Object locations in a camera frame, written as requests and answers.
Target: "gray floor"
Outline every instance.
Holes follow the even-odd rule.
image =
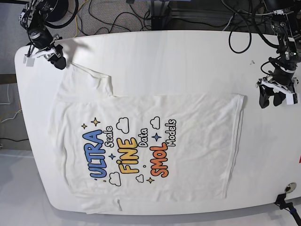
[[[230,5],[236,6],[248,10],[248,1],[229,0]],[[69,0],[69,11],[73,12],[74,0]],[[80,17],[83,20],[83,31],[87,34],[94,34],[100,27],[104,26],[111,29],[110,25],[105,25],[96,19],[92,18],[88,14],[88,6],[90,0],[83,6],[79,12]],[[28,37],[25,30],[20,26],[18,17],[23,9],[23,5],[5,4],[0,3],[0,74],[2,73],[15,73],[14,55],[16,51],[26,45]],[[133,5],[137,14],[144,16],[148,10],[147,3],[143,0],[136,0]],[[192,2],[173,2],[172,8],[188,8],[189,10],[215,10],[216,15],[219,12],[228,12],[232,15],[222,4],[220,0],[192,0]],[[91,5],[91,13],[106,22],[113,23],[116,16],[121,12],[132,12],[126,0],[93,0]],[[71,13],[67,13],[66,16],[58,24],[62,24],[71,17]],[[224,18],[211,18],[204,16],[201,21],[209,24],[224,24],[228,21],[230,16]],[[131,31],[139,31],[141,29],[141,23],[132,15],[123,14],[117,20],[117,24],[128,27]],[[222,28],[212,28],[203,24],[189,24],[179,20],[173,20],[166,27],[168,30],[221,30]],[[64,39],[72,38],[76,34],[75,20],[72,21],[67,27],[54,30],[49,29],[54,35],[58,33]],[[114,27],[112,32],[126,32],[126,30],[118,27]],[[105,29],[100,30],[97,34],[107,33]],[[19,110],[19,95],[17,84],[11,84],[9,86],[9,96],[11,99],[11,105],[0,105],[0,117],[7,112],[14,112]],[[0,103],[7,102],[7,85],[0,85]],[[0,123],[0,137],[8,137],[12,139],[25,139],[27,138],[26,127],[22,113],[18,114],[14,120],[9,120],[4,123]],[[5,149],[16,150],[30,150],[29,141],[24,142],[12,142],[8,140],[0,140],[0,144],[4,145]]]

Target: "white t-shirt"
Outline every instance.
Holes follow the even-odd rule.
[[[65,69],[49,122],[59,169],[87,213],[119,200],[225,198],[243,96],[116,97],[111,78]]]

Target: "graphic print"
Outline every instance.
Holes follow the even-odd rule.
[[[128,118],[120,118],[116,124],[116,128],[127,134],[129,132]]]
[[[108,181],[118,187],[122,186],[121,180],[129,180],[131,183],[134,180],[138,183],[145,181],[150,184],[164,183],[161,178],[166,178],[171,170],[168,168],[167,157],[172,155],[173,147],[176,146],[177,121],[175,119],[148,117],[141,125],[134,121],[132,129],[129,127],[127,117],[120,117],[116,127],[106,124],[106,121],[101,123],[96,117],[90,122],[97,129],[90,131],[94,126],[86,126],[84,123],[80,126],[83,129],[88,127],[86,133],[82,135],[85,139],[83,151],[90,177],[95,180],[95,183],[99,183],[100,178],[101,181]],[[160,127],[164,127],[163,131],[154,131]],[[151,139],[148,139],[149,132],[151,132]]]
[[[100,123],[100,121],[97,121],[96,118],[94,118],[94,121],[91,121],[92,123],[95,124],[95,126],[97,126],[98,123]]]
[[[159,138],[162,138],[160,136],[158,136],[158,133],[156,133],[156,135],[154,135],[152,138],[154,138],[156,140],[156,142],[158,141]]]
[[[116,156],[111,154],[111,155],[109,155],[109,157],[113,160],[113,158],[115,158]]]
[[[153,182],[153,181],[155,181],[155,180],[153,180],[153,179],[148,179],[148,180],[146,180],[146,181],[148,181],[150,184]]]
[[[160,129],[160,118],[156,116],[150,121],[150,124],[154,129]]]
[[[110,173],[109,183],[111,185],[121,186],[120,174],[118,172]]]
[[[140,174],[139,176],[136,176],[136,180],[137,180],[139,183],[143,183],[143,182],[144,182],[143,175]]]

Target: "black cable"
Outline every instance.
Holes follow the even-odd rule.
[[[260,18],[263,18],[263,19],[267,19],[267,20],[270,20],[270,21],[274,21],[272,20],[270,17],[266,17],[266,16],[263,16],[263,15],[255,15],[255,17],[260,17]]]
[[[248,17],[247,17],[247,19],[249,19],[249,17],[250,17],[250,13],[252,13],[253,12],[253,4],[252,4],[252,0],[248,0],[249,1],[249,9],[248,9]]]
[[[144,27],[145,27],[147,30],[151,30],[151,26],[150,26],[150,29],[147,28],[148,25],[145,25],[145,19],[146,19],[147,17],[149,17],[150,14],[151,14],[151,12],[150,12],[150,10],[148,10],[148,11],[144,14],[144,18],[143,18],[143,25],[144,25]]]
[[[239,23],[237,23],[237,24],[235,24],[233,21],[235,20],[235,16],[236,16],[236,14],[235,13],[233,13],[233,18],[232,18],[232,21],[231,21],[231,23],[229,24],[229,31],[231,31],[232,30],[232,26],[233,25],[239,25],[241,22],[243,22],[243,21],[240,21]]]
[[[61,28],[63,28],[63,27],[66,27],[66,26],[69,25],[69,24],[72,22],[72,20],[75,18],[78,9],[79,9],[79,0],[75,0],[75,9],[74,9],[74,12],[73,12],[71,18],[70,18],[66,23],[61,24],[61,25],[54,25],[54,24],[51,24],[51,23],[45,21],[45,25],[48,26],[48,27],[50,27],[50,28],[54,28],[54,29],[61,29]]]
[[[130,8],[132,9],[132,11],[135,13],[135,15],[137,16],[137,17],[139,17],[139,18],[141,18],[141,19],[144,19],[142,16],[139,16],[136,12],[135,12],[135,10],[133,9],[133,7],[130,5]]]
[[[265,71],[263,70],[263,66],[264,66],[264,65],[267,65],[268,63],[274,62],[275,60],[279,59],[281,56],[282,56],[282,55],[280,55],[280,56],[278,56],[278,57],[276,57],[276,58],[273,58],[272,60],[269,60],[269,61],[265,62],[263,65],[261,65],[260,70],[262,71],[262,73],[264,73],[264,74],[266,74],[266,75],[271,75],[271,76],[272,76],[272,74],[267,73],[267,72],[265,72]]]
[[[212,25],[212,24],[207,24],[207,23],[204,23],[204,22],[189,21],[189,20],[185,20],[185,19],[181,19],[181,18],[172,18],[172,19],[169,20],[169,22],[171,22],[172,20],[181,20],[181,21],[185,21],[187,23],[192,23],[192,24],[203,24],[203,25],[207,25],[207,26],[210,26],[210,27],[214,27],[214,28],[224,27],[228,24],[228,22],[227,22],[227,23],[222,24],[222,25]]]
[[[229,5],[227,5],[227,4],[225,3],[224,0],[221,0],[221,1],[222,1],[222,3],[224,4],[225,7],[227,7],[228,9],[230,9],[233,13],[237,14],[237,15],[245,22],[245,24],[246,24],[246,26],[247,26],[247,28],[248,28],[248,31],[249,31],[249,44],[248,44],[248,46],[247,46],[244,50],[238,52],[238,51],[235,51],[235,50],[232,48],[232,46],[231,46],[231,35],[232,35],[233,31],[230,32],[230,34],[229,34],[229,40],[228,40],[228,42],[229,42],[229,47],[230,47],[230,49],[231,49],[234,53],[237,53],[237,54],[244,53],[244,52],[246,52],[246,51],[250,48],[251,43],[252,43],[252,33],[251,33],[251,30],[250,30],[248,21],[247,21],[247,19],[245,19],[239,12],[237,12],[234,8],[232,8],[232,7],[230,7]]]
[[[274,203],[274,204],[280,208],[280,205],[277,205],[276,203]],[[284,209],[284,210],[290,212],[290,210],[288,210],[288,209]]]
[[[254,24],[254,28],[255,30],[257,31],[257,33],[259,34],[259,36],[262,38],[262,40],[268,44],[270,47],[272,48],[279,48],[279,45],[275,45],[273,43],[271,43],[269,40],[267,40],[267,38],[262,34],[262,32],[259,30],[256,22],[255,22],[255,14],[256,14],[256,11],[258,9],[260,9],[261,7],[264,7],[265,4],[264,3],[261,3],[261,4],[258,4],[254,9],[253,9],[253,12],[252,12],[252,23]]]
[[[268,12],[267,9],[264,8],[263,13],[265,14],[265,13],[267,13],[267,12]],[[267,33],[267,24],[264,24],[264,33],[265,33],[265,34]]]
[[[33,1],[31,1],[31,4],[30,4],[30,6],[29,6],[29,14],[30,14],[30,11],[31,11],[31,9],[32,9],[32,3],[33,3]],[[29,39],[29,41],[30,41],[30,46],[29,46],[29,49],[28,49],[28,52],[27,52],[27,57],[30,57],[30,54],[31,54],[31,51],[32,51],[32,46],[36,47],[36,46],[34,45],[32,39],[30,38],[29,32],[28,32],[28,18],[29,18],[29,14],[28,14],[28,16],[27,16],[27,18],[26,18],[26,24],[25,24],[25,27],[26,27],[26,33],[27,33],[28,39]]]
[[[114,22],[113,22],[113,24],[112,24],[112,27],[111,27],[111,29],[110,29],[110,32],[109,33],[111,33],[112,32],[112,30],[113,30],[113,27],[114,27],[114,25],[115,25],[115,23],[116,23],[116,21],[117,21],[117,19],[118,19],[118,17],[120,17],[122,14],[126,14],[126,13],[128,13],[128,14],[131,14],[131,15],[133,15],[133,16],[135,16],[138,20],[139,20],[139,22],[141,23],[141,27],[142,27],[142,29],[143,29],[143,24],[142,24],[142,22],[141,22],[141,20],[139,19],[139,17],[137,17],[135,14],[133,14],[133,13],[129,13],[129,12],[122,12],[122,13],[119,13],[119,15],[115,18],[115,20],[114,20]]]
[[[143,28],[146,28],[147,30],[151,30],[151,26],[150,25],[143,26]]]
[[[80,27],[81,27],[81,29],[80,29],[80,28],[78,28],[78,29],[79,29],[79,31],[82,32],[85,36],[96,35],[101,29],[106,29],[106,30],[108,31],[108,33],[109,33],[109,29],[108,29],[107,27],[101,27],[101,28],[99,28],[94,34],[86,34],[86,33],[84,33],[84,31],[83,31],[83,21],[82,21],[82,19],[80,18],[79,15],[77,15],[77,16],[78,16],[78,18],[79,18],[79,20],[80,20]]]
[[[117,26],[117,27],[122,27],[122,28],[128,30],[129,32],[131,32],[131,30],[128,29],[128,28],[126,28],[126,27],[120,26],[120,25],[118,25],[118,24],[111,24],[111,23],[104,22],[104,21],[102,21],[101,19],[99,19],[99,18],[95,17],[94,15],[92,15],[91,12],[90,12],[90,8],[91,8],[92,1],[93,1],[93,0],[90,1],[89,8],[88,8],[88,12],[89,12],[89,14],[90,14],[91,17],[93,17],[94,19],[96,19],[96,20],[98,20],[98,21],[100,21],[100,22],[102,22],[102,23],[104,23],[104,24],[107,24],[107,25],[114,25],[114,26]]]
[[[25,140],[29,140],[29,139],[13,140],[13,139],[10,139],[10,138],[0,138],[0,140],[11,140],[11,141],[14,141],[14,142],[20,142],[20,141],[25,141]]]
[[[258,23],[257,25],[265,24],[265,22],[266,22],[266,21],[260,22],[260,23]],[[236,26],[236,27],[233,29],[234,32],[235,32],[238,28],[246,27],[245,25],[244,25],[244,26],[237,26],[237,25],[235,25],[235,26]]]

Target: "star icon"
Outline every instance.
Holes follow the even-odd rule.
[[[114,156],[113,154],[109,155],[109,157],[113,160],[113,158],[115,158],[116,156]]]
[[[159,138],[162,138],[160,136],[158,136],[158,133],[156,133],[156,135],[154,135],[152,138],[156,139],[156,142],[158,141]]]
[[[84,129],[85,129],[86,127],[87,127],[87,126],[86,126],[85,124],[84,124],[84,125],[82,125],[82,128],[84,128]]]
[[[97,121],[96,118],[94,118],[94,121],[91,121],[91,122],[94,123],[95,126],[96,126],[98,123],[100,123],[100,121]]]
[[[147,181],[151,184],[151,183],[152,183],[153,181],[155,181],[155,180],[153,180],[153,179],[150,178],[150,179],[148,179]]]

